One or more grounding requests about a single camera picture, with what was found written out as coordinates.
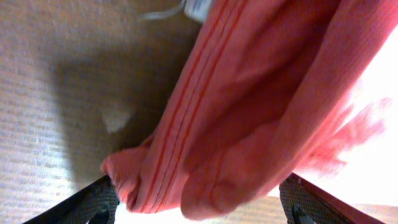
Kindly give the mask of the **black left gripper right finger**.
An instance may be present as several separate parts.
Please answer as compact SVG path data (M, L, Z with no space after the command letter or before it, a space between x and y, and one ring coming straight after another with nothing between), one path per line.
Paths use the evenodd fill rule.
M288 224L384 224L294 173L279 192Z

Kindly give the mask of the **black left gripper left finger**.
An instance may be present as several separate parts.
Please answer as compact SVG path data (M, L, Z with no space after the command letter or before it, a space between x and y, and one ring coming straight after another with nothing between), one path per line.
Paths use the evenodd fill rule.
M24 224L113 224L119 199L105 175Z

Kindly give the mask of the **red printed t-shirt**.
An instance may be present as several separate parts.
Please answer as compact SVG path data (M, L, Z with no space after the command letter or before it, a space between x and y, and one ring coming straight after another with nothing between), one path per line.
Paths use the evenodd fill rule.
M384 131L362 75L396 1L215 1L155 131L101 170L134 213L234 211Z

